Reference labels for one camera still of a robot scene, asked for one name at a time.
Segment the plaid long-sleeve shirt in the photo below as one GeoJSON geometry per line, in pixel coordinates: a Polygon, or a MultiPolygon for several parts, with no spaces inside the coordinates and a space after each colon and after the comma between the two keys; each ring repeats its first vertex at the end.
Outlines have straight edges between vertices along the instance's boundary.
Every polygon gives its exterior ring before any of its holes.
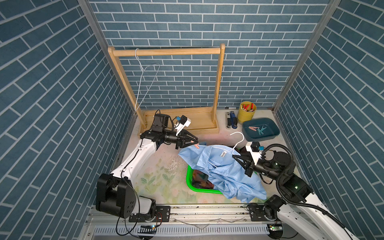
{"type": "Polygon", "coordinates": [[[213,190],[214,185],[208,180],[209,176],[199,170],[193,170],[192,185],[197,189],[213,190]]]}

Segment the white wire hanger blue shirt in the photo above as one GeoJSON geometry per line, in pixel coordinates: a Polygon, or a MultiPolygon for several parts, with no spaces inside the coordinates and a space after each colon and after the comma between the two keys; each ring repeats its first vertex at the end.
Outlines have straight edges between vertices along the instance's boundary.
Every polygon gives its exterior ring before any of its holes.
{"type": "Polygon", "coordinates": [[[240,135],[242,136],[242,139],[241,139],[240,141],[238,141],[238,142],[232,147],[232,149],[231,149],[230,152],[233,152],[233,151],[235,150],[235,148],[238,146],[238,144],[240,144],[242,141],[245,140],[245,136],[244,136],[244,134],[243,134],[242,132],[234,132],[234,133],[231,133],[230,136],[233,136],[233,135],[235,135],[235,134],[240,134],[240,135]]]}

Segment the white wire hanger plaid shirt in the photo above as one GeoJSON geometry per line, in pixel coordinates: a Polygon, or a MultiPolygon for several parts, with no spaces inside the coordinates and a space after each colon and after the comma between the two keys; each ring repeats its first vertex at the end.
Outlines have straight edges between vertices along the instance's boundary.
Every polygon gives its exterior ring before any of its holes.
{"type": "Polygon", "coordinates": [[[134,108],[135,108],[135,111],[137,111],[140,106],[142,105],[142,103],[144,102],[145,98],[147,97],[151,87],[153,86],[154,82],[158,80],[158,73],[159,73],[159,70],[160,70],[160,64],[156,63],[156,64],[152,64],[152,65],[147,65],[147,66],[143,66],[140,59],[139,59],[139,56],[138,56],[138,50],[139,48],[136,48],[135,51],[134,51],[134,57],[135,59],[138,61],[139,63],[139,67],[141,69],[141,75],[140,75],[140,79],[139,79],[139,87],[138,87],[138,94],[137,94],[137,98],[136,98],[136,101],[135,101],[135,105],[134,105],[134,108]],[[139,102],[139,97],[141,95],[141,86],[142,86],[142,82],[145,80],[145,76],[144,76],[144,73],[147,71],[148,68],[153,68],[154,71],[155,71],[155,75],[154,75],[154,78],[150,84],[150,86],[148,87],[147,91],[145,92],[144,96],[142,97],[141,101],[139,102]]]}

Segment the light blue long-sleeve shirt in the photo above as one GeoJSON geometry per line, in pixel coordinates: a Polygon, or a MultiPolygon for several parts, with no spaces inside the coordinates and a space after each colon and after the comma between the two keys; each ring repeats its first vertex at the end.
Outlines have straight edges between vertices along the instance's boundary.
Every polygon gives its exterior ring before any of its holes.
{"type": "Polygon", "coordinates": [[[239,153],[223,145],[199,145],[181,149],[179,156],[193,169],[203,172],[208,180],[226,198],[236,198],[249,203],[254,198],[267,199],[260,177],[245,174],[245,170],[234,158],[239,153]]]}

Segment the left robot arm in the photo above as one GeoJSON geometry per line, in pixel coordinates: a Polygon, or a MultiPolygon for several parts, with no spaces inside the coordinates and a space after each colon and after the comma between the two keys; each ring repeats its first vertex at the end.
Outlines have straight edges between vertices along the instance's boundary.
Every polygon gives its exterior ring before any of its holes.
{"type": "Polygon", "coordinates": [[[171,117],[156,113],[149,130],[140,135],[133,152],[111,173],[101,174],[97,181],[96,209],[99,212],[127,219],[135,215],[140,221],[155,217],[156,201],[140,197],[133,187],[134,179],[162,144],[186,148],[198,143],[198,138],[186,130],[191,120],[182,115],[177,124],[168,127],[171,117]]]}

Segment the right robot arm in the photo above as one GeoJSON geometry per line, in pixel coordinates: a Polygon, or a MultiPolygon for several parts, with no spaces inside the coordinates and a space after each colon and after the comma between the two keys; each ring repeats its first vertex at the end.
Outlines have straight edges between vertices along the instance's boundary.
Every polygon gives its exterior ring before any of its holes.
{"type": "Polygon", "coordinates": [[[280,220],[307,240],[356,240],[357,237],[329,212],[314,190],[294,173],[296,163],[284,145],[262,147],[248,142],[246,152],[233,158],[251,177],[257,173],[276,184],[278,194],[264,203],[264,215],[270,221],[280,220]]]}

